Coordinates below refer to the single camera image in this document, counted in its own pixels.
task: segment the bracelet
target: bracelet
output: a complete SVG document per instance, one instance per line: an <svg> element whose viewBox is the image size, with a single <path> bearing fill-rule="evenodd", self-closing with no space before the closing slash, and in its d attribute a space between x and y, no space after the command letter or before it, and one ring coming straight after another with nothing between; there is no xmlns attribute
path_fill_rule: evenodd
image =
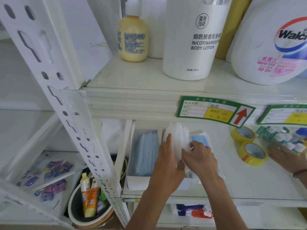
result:
<svg viewBox="0 0 307 230"><path fill-rule="evenodd" d="M297 178L297 176L298 176L299 174L302 174L302 173L304 173L304 172L307 172L307 169L298 170L297 172L295 172L295 173L293 174L293 177L294 177L294 178Z"/></svg>

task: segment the yellow tape roll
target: yellow tape roll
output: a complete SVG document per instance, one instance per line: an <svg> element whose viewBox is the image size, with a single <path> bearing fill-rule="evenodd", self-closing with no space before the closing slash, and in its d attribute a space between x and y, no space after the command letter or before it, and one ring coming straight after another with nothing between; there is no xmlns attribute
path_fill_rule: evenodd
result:
<svg viewBox="0 0 307 230"><path fill-rule="evenodd" d="M268 158L268 154L263 147L249 142L240 146L238 155L242 161L252 166L259 166Z"/></svg>
<svg viewBox="0 0 307 230"><path fill-rule="evenodd" d="M230 135L232 139L239 144L253 142L257 138L256 133L252 129L245 126L233 129Z"/></svg>

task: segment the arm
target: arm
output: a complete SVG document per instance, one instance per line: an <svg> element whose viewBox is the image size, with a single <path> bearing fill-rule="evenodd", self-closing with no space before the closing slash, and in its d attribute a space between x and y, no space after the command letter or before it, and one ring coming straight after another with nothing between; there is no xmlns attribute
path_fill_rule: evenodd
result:
<svg viewBox="0 0 307 230"><path fill-rule="evenodd" d="M154 230L167 199L185 177L185 165L176 162L172 150L172 135L167 136L159 148L149 186L142 195L126 230Z"/></svg>
<svg viewBox="0 0 307 230"><path fill-rule="evenodd" d="M232 202L224 180L218 175L217 160L210 147L192 141L191 153L182 150L182 159L201 180L208 195L217 230L248 230Z"/></svg>
<svg viewBox="0 0 307 230"><path fill-rule="evenodd" d="M270 158L280 164L291 174L307 169L307 159L305 153L299 156L279 143L271 144L268 147L268 151ZM307 172L299 174L297 178L300 179L301 183L307 189Z"/></svg>

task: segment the yellow lotion bottle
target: yellow lotion bottle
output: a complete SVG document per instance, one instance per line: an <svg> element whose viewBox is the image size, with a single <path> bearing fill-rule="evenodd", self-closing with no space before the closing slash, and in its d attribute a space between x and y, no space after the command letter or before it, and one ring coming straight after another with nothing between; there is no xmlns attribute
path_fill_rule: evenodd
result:
<svg viewBox="0 0 307 230"><path fill-rule="evenodd" d="M148 54L149 29L140 19L140 9L139 0L128 0L127 17L122 18L117 27L119 55L129 62L141 62Z"/></svg>

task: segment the human hand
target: human hand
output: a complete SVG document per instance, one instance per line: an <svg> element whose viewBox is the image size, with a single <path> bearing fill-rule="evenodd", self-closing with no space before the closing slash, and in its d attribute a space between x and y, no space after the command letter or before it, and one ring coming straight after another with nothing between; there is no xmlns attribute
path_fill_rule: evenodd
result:
<svg viewBox="0 0 307 230"><path fill-rule="evenodd" d="M219 178L217 159L212 153L211 148L197 141L192 141L190 147L194 147L191 153L182 149L182 159L189 169L197 174L203 185Z"/></svg>
<svg viewBox="0 0 307 230"><path fill-rule="evenodd" d="M292 174L299 170L307 169L307 159L305 153L299 156L279 143L271 144L268 147L268 152L270 158Z"/></svg>
<svg viewBox="0 0 307 230"><path fill-rule="evenodd" d="M172 149L172 135L167 136L159 148L159 156L154 165L153 173L149 180L149 187L166 195L167 198L179 187L185 177L185 164L176 161Z"/></svg>

